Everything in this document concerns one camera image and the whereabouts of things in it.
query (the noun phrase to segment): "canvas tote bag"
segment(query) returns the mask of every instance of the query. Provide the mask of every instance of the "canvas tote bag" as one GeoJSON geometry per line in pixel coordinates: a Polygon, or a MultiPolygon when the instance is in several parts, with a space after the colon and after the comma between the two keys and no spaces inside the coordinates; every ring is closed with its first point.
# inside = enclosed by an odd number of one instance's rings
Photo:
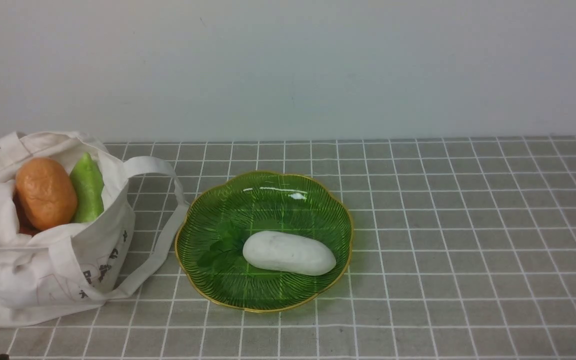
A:
{"type": "Polygon", "coordinates": [[[126,162],[80,132],[17,132],[0,139],[0,328],[18,328],[98,308],[110,299],[132,296],[162,266],[188,205],[166,161],[139,156],[126,162]],[[103,177],[103,213],[89,223],[69,223],[30,236],[19,234],[12,200],[15,175],[33,157],[50,157],[70,173],[84,152],[103,177]],[[115,287],[133,238],[135,212],[128,204],[128,179],[142,174],[173,178],[177,207],[163,227],[153,253],[115,287]]]}

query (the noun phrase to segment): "bread roll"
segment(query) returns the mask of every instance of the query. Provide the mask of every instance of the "bread roll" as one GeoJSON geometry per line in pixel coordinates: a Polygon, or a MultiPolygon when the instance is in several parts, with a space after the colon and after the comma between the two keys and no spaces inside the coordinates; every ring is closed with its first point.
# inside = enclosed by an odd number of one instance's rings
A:
{"type": "Polygon", "coordinates": [[[77,194],[66,169],[48,157],[23,164],[15,186],[23,212],[38,230],[70,223],[77,210],[77,194]]]}

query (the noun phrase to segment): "glass plate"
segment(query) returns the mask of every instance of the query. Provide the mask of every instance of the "glass plate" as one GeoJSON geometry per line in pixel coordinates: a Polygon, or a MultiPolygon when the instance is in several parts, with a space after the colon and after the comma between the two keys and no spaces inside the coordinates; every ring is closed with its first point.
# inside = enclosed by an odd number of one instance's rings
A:
{"type": "Polygon", "coordinates": [[[327,189],[303,175],[253,171],[201,194],[174,243],[192,286],[220,305],[250,312],[280,312],[314,299],[350,264],[353,222],[327,189]],[[242,255],[259,231],[315,239],[334,254],[334,269],[319,276],[260,269],[242,255]]]}

